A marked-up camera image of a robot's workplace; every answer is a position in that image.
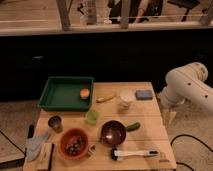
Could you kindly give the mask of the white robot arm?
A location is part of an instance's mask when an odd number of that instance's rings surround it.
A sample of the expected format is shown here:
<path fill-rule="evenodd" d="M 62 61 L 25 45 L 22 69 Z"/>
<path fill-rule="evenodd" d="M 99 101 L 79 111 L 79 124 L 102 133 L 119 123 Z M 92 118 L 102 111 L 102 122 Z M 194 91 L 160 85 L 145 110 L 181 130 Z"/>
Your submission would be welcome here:
<path fill-rule="evenodd" d="M 166 127 L 176 116 L 173 108 L 183 104 L 185 100 L 190 100 L 207 113 L 213 114 L 213 88 L 205 84 L 207 78 L 207 67 L 200 62 L 174 68 L 166 74 L 166 86 L 157 95 Z"/>

